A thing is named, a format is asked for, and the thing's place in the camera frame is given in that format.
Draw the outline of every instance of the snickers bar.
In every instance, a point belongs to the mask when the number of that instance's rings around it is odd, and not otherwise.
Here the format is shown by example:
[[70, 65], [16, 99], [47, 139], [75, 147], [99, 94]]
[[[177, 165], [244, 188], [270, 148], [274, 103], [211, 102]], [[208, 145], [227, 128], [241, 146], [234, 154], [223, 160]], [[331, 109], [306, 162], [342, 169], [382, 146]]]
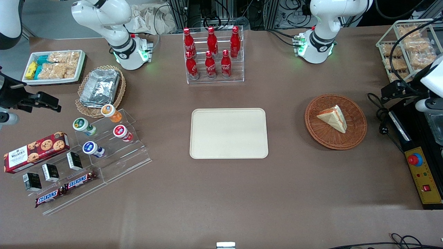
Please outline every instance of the snickers bar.
[[95, 179], [95, 178], [97, 178], [95, 172], [91, 171], [88, 174], [83, 175], [82, 177], [77, 178], [74, 181], [68, 183], [67, 184], [67, 189], [69, 190], [69, 189], [71, 189], [73, 187], [78, 187], [79, 185], [81, 185], [81, 184], [83, 184], [83, 183], [85, 183], [85, 182], [87, 182], [89, 180]]
[[35, 199], [35, 207], [38, 207], [45, 202], [52, 201], [59, 196], [66, 195], [67, 192], [68, 192], [68, 188], [66, 187], [66, 185], [64, 187], [61, 186], [58, 189], [56, 189], [56, 190], [54, 190], [42, 197]]

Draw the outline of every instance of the coca-cola bottle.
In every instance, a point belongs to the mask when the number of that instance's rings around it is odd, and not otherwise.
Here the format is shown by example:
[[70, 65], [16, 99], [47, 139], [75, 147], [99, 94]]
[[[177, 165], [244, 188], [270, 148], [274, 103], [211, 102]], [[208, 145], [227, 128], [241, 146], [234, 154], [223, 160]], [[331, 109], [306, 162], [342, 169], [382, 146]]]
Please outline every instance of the coca-cola bottle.
[[229, 58], [229, 51], [223, 50], [223, 58], [221, 60], [221, 75], [223, 78], [231, 77], [231, 58]]
[[215, 71], [215, 61], [212, 58], [211, 51], [206, 51], [206, 74], [208, 75], [208, 78], [215, 79], [217, 77], [217, 72]]
[[191, 52], [192, 58], [195, 59], [197, 57], [197, 51], [195, 50], [194, 38], [192, 38], [191, 32], [187, 27], [183, 29], [183, 33], [185, 34], [185, 52]]
[[196, 80], [200, 77], [200, 74], [197, 71], [197, 63], [192, 58], [191, 52], [186, 52], [186, 69], [189, 73], [189, 79]]
[[231, 36], [231, 57], [237, 58], [238, 52], [240, 52], [240, 36], [238, 35], [238, 27], [234, 26]]
[[217, 37], [214, 35], [214, 27], [210, 26], [208, 28], [208, 50], [211, 52], [212, 57], [217, 58], [218, 56], [218, 42]]

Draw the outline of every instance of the brown table surface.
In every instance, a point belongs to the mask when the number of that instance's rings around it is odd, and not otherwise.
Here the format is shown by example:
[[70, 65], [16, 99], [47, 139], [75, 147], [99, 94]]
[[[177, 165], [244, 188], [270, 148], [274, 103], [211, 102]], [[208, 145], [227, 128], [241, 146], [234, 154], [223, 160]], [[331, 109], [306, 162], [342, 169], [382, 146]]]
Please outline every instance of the brown table surface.
[[[442, 246], [443, 211], [421, 210], [405, 158], [378, 133], [376, 107], [366, 99], [388, 83], [375, 47], [387, 29], [342, 29], [333, 54], [319, 65], [296, 58], [270, 33], [249, 31], [239, 86], [187, 85], [182, 36], [162, 36], [152, 63], [123, 71], [121, 107], [137, 119], [153, 161], [51, 216], [34, 209], [19, 178], [0, 174], [2, 248], [205, 249], [235, 241], [239, 249], [323, 249], [390, 241], [393, 232]], [[86, 72], [119, 66], [104, 39], [31, 40], [31, 51], [65, 49], [85, 51]], [[2, 128], [0, 151], [58, 130], [73, 136], [72, 121], [81, 117], [77, 89], [29, 88], [59, 98], [62, 112], [15, 111], [21, 120]], [[307, 132], [305, 108], [323, 93], [346, 95], [364, 111], [368, 132], [356, 148], [333, 151]], [[189, 156], [194, 109], [246, 107], [266, 111], [268, 157]]]

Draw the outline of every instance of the coca-cola logo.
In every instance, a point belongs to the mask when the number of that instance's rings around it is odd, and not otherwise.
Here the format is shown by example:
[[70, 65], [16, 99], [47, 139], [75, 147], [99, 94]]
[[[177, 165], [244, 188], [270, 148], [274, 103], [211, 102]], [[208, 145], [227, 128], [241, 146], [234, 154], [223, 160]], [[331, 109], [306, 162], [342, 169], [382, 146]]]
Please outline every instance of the coca-cola logo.
[[208, 70], [208, 71], [215, 71], [215, 64], [213, 64], [211, 66], [207, 66], [206, 70]]
[[194, 50], [195, 49], [195, 45], [194, 43], [191, 46], [186, 46], [185, 45], [186, 50]]

